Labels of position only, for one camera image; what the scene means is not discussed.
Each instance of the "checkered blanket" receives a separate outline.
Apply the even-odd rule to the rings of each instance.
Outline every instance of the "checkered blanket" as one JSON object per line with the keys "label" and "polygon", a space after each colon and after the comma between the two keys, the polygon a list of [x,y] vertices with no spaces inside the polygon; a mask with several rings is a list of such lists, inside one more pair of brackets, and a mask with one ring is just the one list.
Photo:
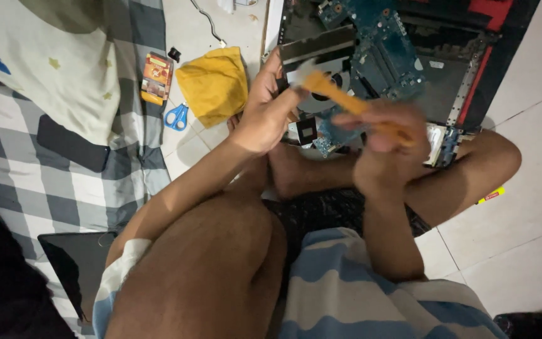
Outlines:
{"label": "checkered blanket", "polygon": [[26,260],[49,278],[60,314],[77,334],[87,336],[92,333],[78,326],[77,313],[37,236],[123,227],[148,196],[170,182],[160,151],[163,106],[144,103],[139,97],[146,54],[166,54],[162,2],[119,0],[104,4],[121,89],[104,172],[91,172],[41,147],[36,135],[43,111],[0,83],[0,215],[22,246]]}

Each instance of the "scissors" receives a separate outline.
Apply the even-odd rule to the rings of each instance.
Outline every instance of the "scissors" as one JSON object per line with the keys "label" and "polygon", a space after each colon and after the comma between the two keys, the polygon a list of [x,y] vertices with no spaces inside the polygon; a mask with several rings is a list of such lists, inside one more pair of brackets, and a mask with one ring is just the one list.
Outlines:
{"label": "scissors", "polygon": [[[187,107],[187,104],[183,103],[175,107],[174,109],[170,110],[169,112],[166,112],[164,115],[164,125],[166,127],[173,128],[176,131],[183,131],[185,127],[187,126],[187,111],[189,110],[189,107]],[[172,122],[168,121],[169,115],[173,114],[175,118]]]}

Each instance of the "thigh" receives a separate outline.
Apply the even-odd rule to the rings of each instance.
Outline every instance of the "thigh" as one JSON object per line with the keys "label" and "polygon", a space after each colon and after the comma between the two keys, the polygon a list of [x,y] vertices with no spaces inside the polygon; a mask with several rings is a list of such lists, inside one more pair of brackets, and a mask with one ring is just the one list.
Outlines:
{"label": "thigh", "polygon": [[411,181],[405,189],[405,203],[432,227],[499,188],[522,161],[513,143],[490,130],[463,143],[460,154],[450,168]]}
{"label": "thigh", "polygon": [[137,326],[134,336],[263,337],[284,257],[283,229],[260,199],[217,196],[171,225],[135,266],[110,327],[123,313],[119,337]]}

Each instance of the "pillow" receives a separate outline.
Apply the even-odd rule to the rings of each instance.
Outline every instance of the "pillow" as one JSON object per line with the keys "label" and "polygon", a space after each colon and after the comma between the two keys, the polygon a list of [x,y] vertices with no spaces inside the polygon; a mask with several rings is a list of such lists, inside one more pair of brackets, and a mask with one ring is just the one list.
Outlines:
{"label": "pillow", "polygon": [[102,0],[0,0],[0,81],[108,145],[120,88]]}

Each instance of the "yellow rag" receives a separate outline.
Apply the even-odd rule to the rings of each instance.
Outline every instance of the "yellow rag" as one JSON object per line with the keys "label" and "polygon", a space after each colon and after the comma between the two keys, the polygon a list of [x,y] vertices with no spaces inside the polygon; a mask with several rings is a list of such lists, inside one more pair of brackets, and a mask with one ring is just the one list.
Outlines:
{"label": "yellow rag", "polygon": [[240,112],[246,104],[248,85],[239,47],[209,51],[175,74],[187,105],[206,128]]}

